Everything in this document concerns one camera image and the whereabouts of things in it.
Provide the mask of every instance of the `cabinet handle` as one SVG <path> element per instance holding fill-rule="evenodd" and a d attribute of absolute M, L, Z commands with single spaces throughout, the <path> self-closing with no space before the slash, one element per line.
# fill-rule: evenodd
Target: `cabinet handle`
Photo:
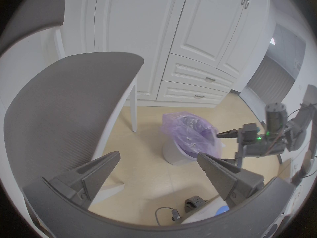
<path fill-rule="evenodd" d="M 242 0 L 242 1 L 241 1 L 241 5 L 244 5 L 244 3 L 245 3 L 245 0 Z"/>
<path fill-rule="evenodd" d="M 247 2 L 245 3 L 245 6 L 244 6 L 244 8 L 245 8 L 245 9 L 247 9 L 247 8 L 248 8 L 249 3 L 250 3 L 250 1 L 249 1 L 249 0 L 247 0 Z"/>
<path fill-rule="evenodd" d="M 212 82 L 215 82 L 216 79 L 212 79 L 210 77 L 206 77 L 206 81 L 209 82 L 209 83 L 212 83 Z"/>

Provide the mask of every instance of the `light wood floor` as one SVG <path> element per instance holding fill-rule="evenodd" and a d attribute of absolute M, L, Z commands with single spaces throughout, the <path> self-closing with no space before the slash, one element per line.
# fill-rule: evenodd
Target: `light wood floor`
<path fill-rule="evenodd" d="M 186 199 L 198 195 L 209 200 L 218 195 L 204 171 L 196 163 L 173 166 L 164 160 L 162 146 L 167 137 L 161 132 L 162 115 L 188 111 L 208 120 L 220 132 L 241 128 L 245 123 L 259 121 L 236 95 L 229 93 L 213 109 L 138 107 L 138 131 L 131 131 L 130 107 L 123 107 L 105 147 L 104 154 L 119 151 L 121 160 L 105 184 L 123 182 L 125 189 L 89 210 L 101 216 L 123 222 L 157 225 L 154 212 L 167 206 L 176 208 L 182 216 Z M 233 158 L 236 139 L 222 139 L 223 158 Z M 267 183 L 276 176 L 279 162 L 276 156 L 244 158 L 243 168 L 259 173 Z M 158 218 L 162 225 L 173 224 L 171 211 L 161 209 Z"/>

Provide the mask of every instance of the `trash bag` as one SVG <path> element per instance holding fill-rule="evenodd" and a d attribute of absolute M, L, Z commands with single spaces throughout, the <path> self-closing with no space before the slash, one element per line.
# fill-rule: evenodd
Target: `trash bag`
<path fill-rule="evenodd" d="M 189 112 L 164 114 L 161 130 L 191 157 L 197 158 L 200 152 L 221 157 L 222 144 L 216 136 L 217 128 L 197 115 Z"/>

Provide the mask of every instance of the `cylindrical motor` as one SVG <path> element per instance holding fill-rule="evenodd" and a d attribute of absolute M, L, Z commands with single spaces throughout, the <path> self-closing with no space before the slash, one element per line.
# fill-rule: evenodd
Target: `cylindrical motor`
<path fill-rule="evenodd" d="M 275 138 L 287 123 L 286 106 L 282 103 L 272 103 L 265 107 L 265 112 L 266 135 Z"/>

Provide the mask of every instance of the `gray upholstered seat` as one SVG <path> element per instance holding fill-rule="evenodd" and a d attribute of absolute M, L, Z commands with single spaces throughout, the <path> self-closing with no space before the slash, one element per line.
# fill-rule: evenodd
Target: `gray upholstered seat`
<path fill-rule="evenodd" d="M 91 161 L 105 125 L 143 65 L 123 52 L 63 58 L 29 81 L 4 118 L 5 147 L 20 187 Z"/>
<path fill-rule="evenodd" d="M 64 11 L 65 0 L 25 0 L 0 37 L 0 57 L 21 39 L 40 30 L 61 26 Z"/>

